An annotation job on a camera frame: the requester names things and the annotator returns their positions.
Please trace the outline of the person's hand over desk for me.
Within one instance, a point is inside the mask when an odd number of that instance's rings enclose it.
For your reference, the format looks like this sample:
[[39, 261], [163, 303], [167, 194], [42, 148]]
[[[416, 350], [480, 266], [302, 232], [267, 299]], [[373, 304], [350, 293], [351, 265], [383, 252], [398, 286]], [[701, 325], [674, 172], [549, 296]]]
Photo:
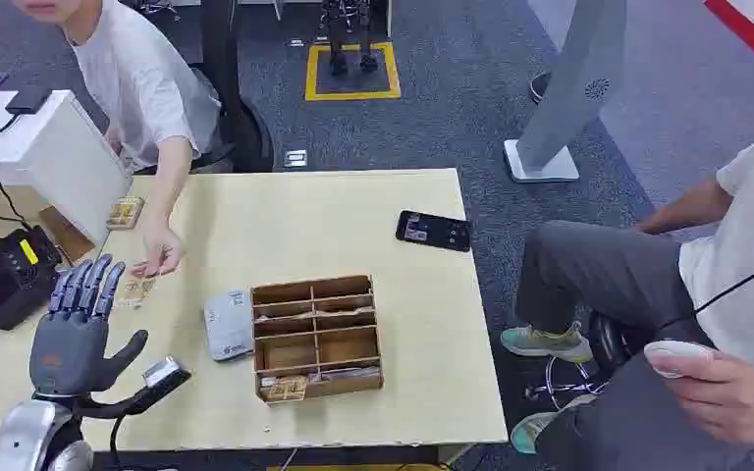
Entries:
[[146, 259], [130, 269], [134, 276], [140, 278], [153, 278], [175, 271], [186, 253], [183, 241], [165, 221], [146, 224], [143, 245]]

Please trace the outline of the seated person's hand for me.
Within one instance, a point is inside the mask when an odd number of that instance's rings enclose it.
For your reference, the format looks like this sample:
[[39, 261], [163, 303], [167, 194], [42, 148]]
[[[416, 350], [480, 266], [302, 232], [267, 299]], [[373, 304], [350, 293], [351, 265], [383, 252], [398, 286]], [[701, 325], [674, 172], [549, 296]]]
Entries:
[[715, 351], [711, 357], [653, 353], [657, 371], [688, 416], [713, 437], [754, 445], [754, 366]]

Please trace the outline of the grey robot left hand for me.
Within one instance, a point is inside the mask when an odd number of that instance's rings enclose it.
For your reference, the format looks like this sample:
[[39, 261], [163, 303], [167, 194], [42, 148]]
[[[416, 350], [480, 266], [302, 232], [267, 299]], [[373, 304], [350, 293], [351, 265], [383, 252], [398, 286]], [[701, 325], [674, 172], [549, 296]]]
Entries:
[[138, 330], [113, 356], [105, 355], [109, 318], [126, 264], [109, 253], [60, 274], [48, 311], [38, 321], [29, 375], [43, 396], [78, 396], [111, 389], [143, 351], [148, 332]]

